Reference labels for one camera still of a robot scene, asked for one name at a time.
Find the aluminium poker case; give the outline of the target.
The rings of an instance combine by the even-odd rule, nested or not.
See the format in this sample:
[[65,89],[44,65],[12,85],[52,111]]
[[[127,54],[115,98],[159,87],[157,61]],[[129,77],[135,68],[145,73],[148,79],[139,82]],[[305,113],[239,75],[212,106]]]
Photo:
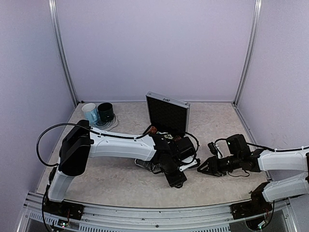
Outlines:
[[[135,159],[135,164],[154,174],[171,174],[184,165],[184,159],[196,155],[190,138],[186,136],[190,104],[161,94],[146,94],[150,126],[144,131],[154,141],[154,155],[150,160]],[[154,126],[156,134],[148,129]]]

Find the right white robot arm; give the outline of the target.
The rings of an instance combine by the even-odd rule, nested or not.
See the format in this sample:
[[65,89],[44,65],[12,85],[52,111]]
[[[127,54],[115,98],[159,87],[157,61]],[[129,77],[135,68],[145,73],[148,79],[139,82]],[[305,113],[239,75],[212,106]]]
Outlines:
[[308,194],[309,192],[309,148],[278,150],[258,145],[254,151],[242,134],[225,138],[230,155],[218,158],[215,142],[208,144],[213,154],[198,167],[198,172],[221,177],[236,169],[247,172],[268,172],[273,170],[294,170],[300,173],[292,177],[264,182],[251,194],[247,211],[256,215],[265,208],[266,203],[288,197]]

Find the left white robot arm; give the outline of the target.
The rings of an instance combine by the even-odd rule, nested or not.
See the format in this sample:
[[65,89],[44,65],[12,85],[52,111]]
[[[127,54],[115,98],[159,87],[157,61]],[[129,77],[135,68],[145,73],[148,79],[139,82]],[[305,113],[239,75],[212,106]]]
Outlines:
[[140,160],[159,169],[172,188],[181,188],[187,180],[184,170],[198,164],[197,149],[188,137],[177,141],[165,133],[129,135],[102,131],[80,120],[62,140],[58,164],[50,174],[48,206],[57,215],[67,211],[65,194],[77,176],[84,173],[89,158],[112,157]]

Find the left chip row in case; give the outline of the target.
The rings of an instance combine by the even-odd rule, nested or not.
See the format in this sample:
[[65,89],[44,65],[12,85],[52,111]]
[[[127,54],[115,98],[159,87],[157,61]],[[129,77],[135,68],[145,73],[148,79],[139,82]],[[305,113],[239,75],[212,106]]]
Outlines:
[[157,133],[157,128],[154,127],[154,126],[151,126],[149,129],[148,129],[148,132],[150,134],[156,134]]

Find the grey round coaster tray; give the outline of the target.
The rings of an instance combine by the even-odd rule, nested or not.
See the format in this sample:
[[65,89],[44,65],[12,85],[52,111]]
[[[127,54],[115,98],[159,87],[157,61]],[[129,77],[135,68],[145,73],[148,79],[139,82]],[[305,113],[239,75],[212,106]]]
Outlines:
[[103,131],[110,131],[111,129],[115,128],[117,125],[118,125],[117,116],[113,114],[112,121],[102,122],[102,120],[99,118],[98,122],[94,124],[92,127],[98,128]]

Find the dark green mug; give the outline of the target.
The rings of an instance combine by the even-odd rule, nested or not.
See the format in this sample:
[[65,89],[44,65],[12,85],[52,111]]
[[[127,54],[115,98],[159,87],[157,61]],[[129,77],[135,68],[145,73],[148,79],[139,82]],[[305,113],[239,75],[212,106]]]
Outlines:
[[114,119],[113,105],[109,102],[101,103],[98,106],[98,114],[102,122],[111,122]]

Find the light blue mug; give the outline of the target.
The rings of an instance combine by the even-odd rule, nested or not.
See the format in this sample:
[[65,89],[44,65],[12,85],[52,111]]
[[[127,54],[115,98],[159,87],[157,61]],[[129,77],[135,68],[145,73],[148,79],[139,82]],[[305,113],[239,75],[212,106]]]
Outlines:
[[87,103],[82,107],[82,112],[86,118],[86,120],[89,121],[89,124],[94,126],[99,121],[99,115],[97,111],[97,107],[94,103]]

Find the front aluminium rail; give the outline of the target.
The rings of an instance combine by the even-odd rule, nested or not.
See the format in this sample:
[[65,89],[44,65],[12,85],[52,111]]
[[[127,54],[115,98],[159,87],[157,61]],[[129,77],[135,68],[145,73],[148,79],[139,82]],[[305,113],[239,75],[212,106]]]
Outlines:
[[18,232],[296,232],[288,201],[270,213],[234,218],[228,203],[184,208],[134,208],[93,203],[82,205],[79,218],[42,213],[42,195],[26,197]]

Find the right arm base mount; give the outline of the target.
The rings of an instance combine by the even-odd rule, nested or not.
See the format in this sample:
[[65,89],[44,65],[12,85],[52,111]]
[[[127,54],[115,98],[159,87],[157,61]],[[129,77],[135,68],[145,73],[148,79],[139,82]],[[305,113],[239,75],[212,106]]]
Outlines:
[[246,201],[242,203],[234,203],[230,206],[233,219],[247,218],[258,214],[266,213],[272,210],[271,203],[253,203]]

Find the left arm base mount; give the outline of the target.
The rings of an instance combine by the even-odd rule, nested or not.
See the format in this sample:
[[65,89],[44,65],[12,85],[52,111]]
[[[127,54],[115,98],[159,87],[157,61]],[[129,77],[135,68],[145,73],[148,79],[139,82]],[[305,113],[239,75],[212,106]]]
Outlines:
[[43,204],[44,212],[68,219],[81,220],[84,206],[70,202],[46,202]]

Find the right aluminium frame post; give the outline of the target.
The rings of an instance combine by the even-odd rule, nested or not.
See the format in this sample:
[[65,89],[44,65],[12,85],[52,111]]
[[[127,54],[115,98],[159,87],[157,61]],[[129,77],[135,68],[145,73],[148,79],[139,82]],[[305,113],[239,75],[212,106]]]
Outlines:
[[247,51],[245,55],[244,65],[241,71],[239,85],[238,85],[236,95],[233,101],[233,105],[235,108],[237,108],[237,106],[239,105],[239,102],[240,102],[240,99],[241,99],[241,96],[244,90],[245,82],[247,79],[250,62],[253,56],[253,50],[254,50],[256,35],[258,32],[258,25],[259,25],[259,19],[260,19],[260,14],[261,14],[262,2],[263,2],[262,0],[256,0],[254,4],[253,19],[252,19],[248,47],[247,47]]

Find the aluminium frame post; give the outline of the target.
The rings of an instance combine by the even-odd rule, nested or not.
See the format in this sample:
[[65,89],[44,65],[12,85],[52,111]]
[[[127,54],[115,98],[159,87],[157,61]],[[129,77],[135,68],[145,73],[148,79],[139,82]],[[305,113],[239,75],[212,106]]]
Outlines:
[[68,62],[67,62],[67,58],[65,54],[65,49],[64,49],[63,42],[62,42],[60,23],[59,23],[59,19],[57,15],[56,1],[49,0],[48,5],[49,5],[49,11],[50,11],[53,30],[54,30],[54,34],[56,38],[57,49],[58,49],[62,69],[64,72],[65,80],[66,80],[66,83],[69,89],[69,93],[70,93],[70,97],[72,99],[73,105],[76,107],[79,101],[78,101],[77,94],[74,88],[74,84],[73,84],[73,81],[70,75],[69,66],[68,66]]
[[240,99],[241,99],[241,96],[244,90],[245,82],[247,79],[250,62],[253,56],[253,50],[254,50],[256,35],[258,32],[258,25],[259,25],[259,19],[260,19],[260,14],[261,14],[262,2],[263,2],[262,0],[256,0],[254,4],[253,19],[252,19],[248,47],[247,47],[247,51],[245,55],[244,65],[241,71],[239,85],[238,85],[236,95],[233,101],[233,105],[235,108],[237,108],[237,106],[239,105],[239,102],[240,102]]

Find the left aluminium frame post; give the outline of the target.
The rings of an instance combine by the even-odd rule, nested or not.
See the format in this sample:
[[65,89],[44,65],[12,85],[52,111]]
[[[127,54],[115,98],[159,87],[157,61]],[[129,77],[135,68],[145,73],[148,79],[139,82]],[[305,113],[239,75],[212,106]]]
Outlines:
[[62,42],[60,23],[59,23],[59,19],[57,15],[56,1],[49,0],[48,5],[49,5],[49,11],[50,11],[53,30],[54,30],[54,34],[56,38],[57,49],[58,49],[62,69],[64,72],[65,80],[66,80],[66,83],[69,89],[69,93],[70,93],[70,97],[72,99],[73,105],[76,107],[79,101],[78,101],[77,94],[74,88],[74,84],[73,84],[73,81],[70,75],[69,66],[68,66],[68,62],[67,62],[67,58],[65,54],[65,49],[64,49],[63,42]]

